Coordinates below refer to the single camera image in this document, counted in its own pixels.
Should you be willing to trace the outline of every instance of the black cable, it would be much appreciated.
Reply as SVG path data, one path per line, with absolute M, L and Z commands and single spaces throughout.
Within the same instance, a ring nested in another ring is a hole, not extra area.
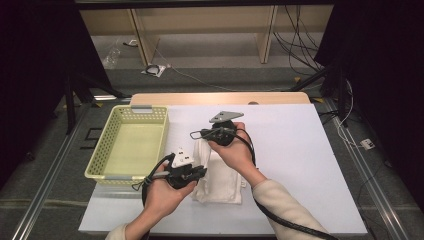
M 291 17 L 291 15 L 290 15 L 290 13 L 289 13 L 289 11 L 288 11 L 288 9 L 287 9 L 287 5 L 285 5 L 284 6 L 285 7 L 285 10 L 286 10 L 286 13 L 287 13 L 287 16 L 289 17 L 289 19 L 290 19 L 290 22 L 291 22 L 291 24 L 292 24 L 292 27 L 293 27 L 293 29 L 294 29 L 294 31 L 295 31 L 295 34 L 293 35 L 293 39 L 292 39 L 292 43 L 291 43 L 291 47 L 290 47 L 290 50 L 289 50 L 289 63 L 290 63 L 290 67 L 293 69 L 293 67 L 291 66 L 291 61 L 290 61 L 290 56 L 291 56 L 291 49 L 292 49 L 292 46 L 294 45 L 294 40 L 296 39 L 296 36 L 298 37 L 298 39 L 299 39 L 299 44 L 300 44 L 300 46 L 301 46 L 301 51 L 302 51 L 302 53 L 303 53 L 303 56 L 304 56 L 304 58 L 305 58 L 305 60 L 308 62 L 308 64 L 306 64 L 307 66 L 309 66 L 309 67 L 311 67 L 312 69 L 314 69 L 316 72 L 317 71 L 319 71 L 321 68 L 318 66 L 318 64 L 317 64 L 317 62 L 313 59 L 313 57 L 312 57 L 312 55 L 310 54 L 310 52 L 309 52 L 309 50 L 308 50 L 308 47 L 306 47 L 306 44 L 304 43 L 304 41 L 302 40 L 302 37 L 300 36 L 300 33 L 299 33 L 299 22 L 301 22 L 302 24 L 303 24 L 303 22 L 302 22 L 302 20 L 300 19 L 300 9 L 301 9 L 301 7 L 298 5 L 298 6 L 296 6 L 296 25 L 294 24 L 294 21 L 293 21 L 293 19 L 292 19 L 292 17 Z M 305 32 L 306 32 L 306 35 L 308 36 L 308 38 L 311 40 L 311 42 L 312 42 L 312 44 L 314 45 L 314 46 L 316 46 L 316 44 L 315 44 L 315 41 L 314 40 L 312 40 L 312 37 L 309 35 L 309 32 L 307 32 L 307 29 L 306 29 L 306 27 L 305 27 Z M 316 68 L 315 67 L 313 67 L 312 65 L 310 65 L 309 64 L 309 60 L 308 60 L 308 58 L 306 57 L 306 55 L 305 55 L 305 52 L 303 51 L 303 49 L 305 49 L 306 50 L 306 52 L 307 52 L 307 54 L 308 54 L 308 56 L 314 61 L 314 64 L 316 65 Z
M 283 41 L 285 44 L 291 44 L 290 42 L 288 42 L 287 40 L 285 40 L 283 37 L 281 37 L 281 35 L 280 35 L 279 33 L 274 33 L 274 36 L 275 36 L 275 37 L 277 37 L 277 35 L 278 35 L 278 38 L 279 38 L 281 41 Z M 307 48 L 307 49 L 309 49 L 309 50 L 311 50 L 311 51 L 315 51 L 315 52 L 317 52 L 317 51 L 318 51 L 318 49 L 317 49 L 317 48 L 305 47 L 305 46 L 301 46 L 301 45 L 298 45 L 298 44 L 293 44 L 293 47 L 299 47 L 299 48 L 303 47 L 303 48 Z
M 302 48 L 303 46 L 294 44 L 294 43 L 289 43 L 288 41 L 284 40 L 283 37 L 280 36 L 279 33 L 274 33 L 274 36 L 276 37 L 278 43 L 280 44 L 281 48 L 283 48 L 283 50 L 285 52 L 287 52 L 291 57 L 293 57 L 294 59 L 298 60 L 299 62 L 305 64 L 306 66 L 310 67 L 310 68 L 314 68 L 312 65 L 310 65 L 308 62 L 305 62 L 303 59 L 301 59 L 300 57 L 298 57 L 296 54 L 294 54 L 293 52 L 291 52 L 291 50 L 289 48 L 287 48 L 283 42 L 286 42 L 287 44 L 289 44 L 290 46 L 294 46 L 294 47 L 300 47 Z
M 290 68 L 295 72 L 295 73 L 298 73 L 298 74 L 301 74 L 301 75 L 307 75 L 307 76 L 310 76 L 311 74 L 308 74 L 308 73 L 302 73 L 302 72 L 299 72 L 299 71 L 297 71 L 296 69 L 294 69 L 294 67 L 293 67 L 293 65 L 292 65 L 292 63 L 291 63 L 291 57 L 293 57 L 294 59 L 296 59 L 297 61 L 299 61 L 299 62 L 301 62 L 301 63 L 303 63 L 304 65 L 306 65 L 306 66 L 308 66 L 308 67 L 310 67 L 310 68 L 313 68 L 313 66 L 312 65 L 310 65 L 310 64 L 308 64 L 307 62 L 305 62 L 304 60 L 302 60 L 301 58 L 299 58 L 296 54 L 294 54 L 293 52 L 291 52 L 291 50 L 290 49 L 288 49 L 285 45 L 284 45 L 284 43 L 282 43 L 281 41 L 280 41 L 280 39 L 277 37 L 277 35 L 276 35 L 276 33 L 274 33 L 274 35 L 276 36 L 276 39 L 277 39 L 277 41 L 278 41 L 278 43 L 280 44 L 280 46 L 281 46 L 281 48 L 289 55 L 289 65 L 290 65 Z
M 322 125 L 324 126 L 325 124 L 329 123 L 333 118 L 336 118 L 337 114 L 332 114 L 330 115 L 327 119 L 325 119 L 325 121 L 322 122 Z
M 165 156 L 164 158 L 162 158 L 162 160 L 160 160 L 156 164 L 156 166 L 153 168 L 153 170 L 150 172 L 150 174 L 147 177 L 145 177 L 143 181 L 131 185 L 132 189 L 134 189 L 135 191 L 139 191 L 140 190 L 140 187 L 142 185 L 144 186 L 144 184 L 146 184 L 146 186 L 149 186 L 152 183 L 152 181 L 153 181 L 153 175 L 158 170 L 158 168 L 160 167 L 160 165 L 162 165 L 162 163 L 164 163 L 166 160 L 172 159 L 173 156 L 175 156 L 175 153 L 171 153 L 171 154 Z
M 238 136 L 237 134 L 234 134 L 233 132 L 227 132 L 227 133 L 229 133 L 230 135 L 233 135 L 237 139 L 240 139 L 247 146 L 247 148 L 249 149 L 249 151 L 252 155 L 252 162 L 256 166 L 255 150 L 254 150 L 254 147 L 253 147 L 252 139 L 250 138 L 250 136 L 246 132 L 246 130 L 244 130 L 244 129 L 237 129 L 237 130 L 244 131 L 246 133 L 247 137 L 249 138 L 250 143 L 248 141 L 246 141 L 245 139 L 243 139 L 242 137 Z M 318 237 L 318 238 L 321 238 L 321 239 L 337 240 L 336 237 L 331 236 L 328 233 L 321 232 L 321 231 L 318 231 L 318 230 L 315 230 L 315 229 L 312 229 L 312 228 L 308 228 L 308 227 L 305 227 L 305 226 L 302 226 L 302 225 L 298 225 L 298 224 L 292 223 L 290 221 L 287 221 L 285 219 L 282 219 L 282 218 L 276 216 L 275 214 L 273 214 L 272 212 L 270 212 L 267 208 L 265 208 L 263 205 L 258 203 L 256 200 L 255 200 L 255 203 L 258 206 L 258 208 L 267 217 L 269 217 L 271 220 L 273 220 L 274 222 L 276 222 L 276 223 L 278 223 L 278 224 L 280 224 L 284 227 L 288 227 L 288 228 L 291 228 L 291 229 L 294 229 L 294 230 L 297 230 L 297 231 L 300 231 L 300 232 L 303 232 L 303 233 L 306 233 L 306 234 L 309 234 L 309 235 L 312 235 L 312 236 L 315 236 L 315 237 Z

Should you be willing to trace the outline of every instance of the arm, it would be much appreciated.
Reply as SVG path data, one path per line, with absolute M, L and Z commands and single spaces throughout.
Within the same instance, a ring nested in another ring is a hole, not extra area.
M 163 171 L 163 169 L 164 166 L 161 166 L 158 171 Z M 112 230 L 106 239 L 141 239 L 162 218 L 173 213 L 195 186 L 196 182 L 193 181 L 184 188 L 174 189 L 164 179 L 154 180 L 147 190 L 146 205 L 140 215 L 131 223 L 118 226 Z
M 234 123 L 237 129 L 245 129 L 244 123 Z M 237 135 L 249 141 L 244 131 L 238 130 Z M 220 146 L 209 141 L 224 162 L 239 172 L 253 189 L 253 197 L 266 209 L 290 222 L 326 232 L 320 223 L 304 208 L 283 185 L 269 180 L 253 164 L 252 156 L 247 146 L 235 138 L 228 146 Z M 311 235 L 286 228 L 268 219 L 278 239 L 317 239 Z

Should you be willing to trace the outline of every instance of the hand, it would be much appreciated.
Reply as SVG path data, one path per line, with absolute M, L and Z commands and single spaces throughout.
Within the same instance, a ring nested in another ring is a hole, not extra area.
M 165 169 L 165 165 L 161 165 L 157 172 Z M 155 212 L 162 218 L 168 216 L 178 207 L 180 202 L 190 194 L 196 182 L 193 181 L 181 189 L 174 189 L 164 179 L 156 179 L 147 189 L 147 199 L 144 208 Z
M 160 172 L 164 169 L 165 165 L 161 165 L 157 171 Z M 174 189 L 164 179 L 153 180 L 147 189 L 144 209 L 136 219 L 126 226 L 125 238 L 127 240 L 141 239 L 162 218 L 174 212 L 195 186 L 196 182 L 193 181 L 184 188 Z
M 245 130 L 245 125 L 242 122 L 235 122 L 234 125 L 236 129 Z M 250 143 L 249 137 L 242 130 L 237 130 L 237 135 Z M 240 168 L 243 166 L 253 165 L 252 155 L 248 147 L 238 138 L 234 138 L 228 146 L 220 146 L 213 141 L 208 141 L 208 143 L 230 168 L 238 172 L 240 172 Z
M 249 137 L 243 131 L 245 130 L 244 123 L 235 122 L 234 125 L 236 129 L 242 129 L 237 130 L 237 135 L 250 143 Z M 234 138 L 228 146 L 220 146 L 213 141 L 208 141 L 208 143 L 219 154 L 222 160 L 224 160 L 227 166 L 240 173 L 252 188 L 266 180 L 266 177 L 253 164 L 249 148 L 240 139 Z

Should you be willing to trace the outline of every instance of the wrist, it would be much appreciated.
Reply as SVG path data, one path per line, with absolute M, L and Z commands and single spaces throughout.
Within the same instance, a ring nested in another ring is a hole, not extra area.
M 141 239 L 141 237 L 147 233 L 152 227 L 154 227 L 162 216 L 155 214 L 154 212 L 144 209 L 137 218 L 125 228 L 125 238 L 130 239 Z
M 240 175 L 254 188 L 259 183 L 265 181 L 267 178 L 263 175 L 253 163 L 250 165 L 245 165 L 237 170 Z

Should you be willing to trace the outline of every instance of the person's right hand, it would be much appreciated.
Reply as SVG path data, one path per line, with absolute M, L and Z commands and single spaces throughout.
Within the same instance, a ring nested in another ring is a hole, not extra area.
M 234 125 L 237 129 L 237 135 L 250 143 L 246 132 L 242 131 L 245 130 L 244 123 L 235 122 Z M 234 138 L 228 146 L 220 146 L 214 141 L 208 141 L 208 143 L 209 146 L 211 146 L 211 148 L 219 154 L 222 160 L 224 160 L 230 168 L 237 172 L 240 172 L 242 167 L 254 166 L 249 148 L 240 139 Z
M 250 143 L 249 137 L 243 131 L 245 130 L 244 123 L 235 122 L 234 125 L 237 129 L 242 129 L 237 130 L 237 135 Z M 208 141 L 208 143 L 230 168 L 236 170 L 249 182 L 252 188 L 266 180 L 266 177 L 253 164 L 249 148 L 240 139 L 234 138 L 228 146 L 220 146 L 213 141 Z

